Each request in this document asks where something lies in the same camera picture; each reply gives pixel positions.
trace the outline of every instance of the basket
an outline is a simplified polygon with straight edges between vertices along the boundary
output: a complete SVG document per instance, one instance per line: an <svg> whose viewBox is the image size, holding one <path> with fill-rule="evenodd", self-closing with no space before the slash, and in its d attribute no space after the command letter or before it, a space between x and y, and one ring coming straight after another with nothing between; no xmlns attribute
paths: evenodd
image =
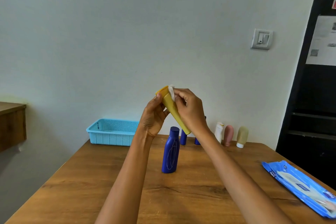
<svg viewBox="0 0 336 224"><path fill-rule="evenodd" d="M139 122L100 119L86 129L92 144L130 146Z"/></svg>

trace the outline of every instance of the forearm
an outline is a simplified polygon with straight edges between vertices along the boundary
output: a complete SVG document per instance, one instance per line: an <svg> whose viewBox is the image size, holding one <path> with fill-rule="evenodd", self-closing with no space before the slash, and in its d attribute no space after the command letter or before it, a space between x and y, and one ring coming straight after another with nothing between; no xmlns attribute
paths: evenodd
<svg viewBox="0 0 336 224"><path fill-rule="evenodd" d="M151 139L136 132L113 187L98 215L96 224L136 223L144 185Z"/></svg>
<svg viewBox="0 0 336 224"><path fill-rule="evenodd" d="M225 152L211 132L197 137L247 223L292 223L255 181Z"/></svg>

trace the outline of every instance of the blue wet wipes package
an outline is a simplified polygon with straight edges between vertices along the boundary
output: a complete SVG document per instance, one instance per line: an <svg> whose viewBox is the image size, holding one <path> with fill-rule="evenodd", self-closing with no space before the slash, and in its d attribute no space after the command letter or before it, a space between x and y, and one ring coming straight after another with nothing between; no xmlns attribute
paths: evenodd
<svg viewBox="0 0 336 224"><path fill-rule="evenodd" d="M263 167L301 201L323 217L336 218L336 197L286 161L262 162Z"/></svg>

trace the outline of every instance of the blue bottle cap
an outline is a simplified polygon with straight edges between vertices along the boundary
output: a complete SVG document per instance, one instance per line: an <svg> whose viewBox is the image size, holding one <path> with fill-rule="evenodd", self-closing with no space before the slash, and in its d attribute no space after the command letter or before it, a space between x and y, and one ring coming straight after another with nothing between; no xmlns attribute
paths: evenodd
<svg viewBox="0 0 336 224"><path fill-rule="evenodd" d="M180 129L178 127L171 127L170 128L170 137L179 137Z"/></svg>

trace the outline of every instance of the dark blue lotion bottle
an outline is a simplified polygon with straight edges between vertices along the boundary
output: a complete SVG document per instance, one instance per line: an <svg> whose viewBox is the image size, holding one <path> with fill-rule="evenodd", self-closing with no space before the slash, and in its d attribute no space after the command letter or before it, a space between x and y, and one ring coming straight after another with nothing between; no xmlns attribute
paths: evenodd
<svg viewBox="0 0 336 224"><path fill-rule="evenodd" d="M201 145L200 142L197 140L197 138L195 138L195 144L196 145Z"/></svg>
<svg viewBox="0 0 336 224"><path fill-rule="evenodd" d="M186 145L186 143L187 143L187 135L185 134L185 132L182 129L181 138L180 138L180 144L181 145Z"/></svg>
<svg viewBox="0 0 336 224"><path fill-rule="evenodd" d="M169 174L176 171L177 159L179 157L180 142L179 142L180 129L171 127L169 137L166 141L165 151L163 153L162 172Z"/></svg>

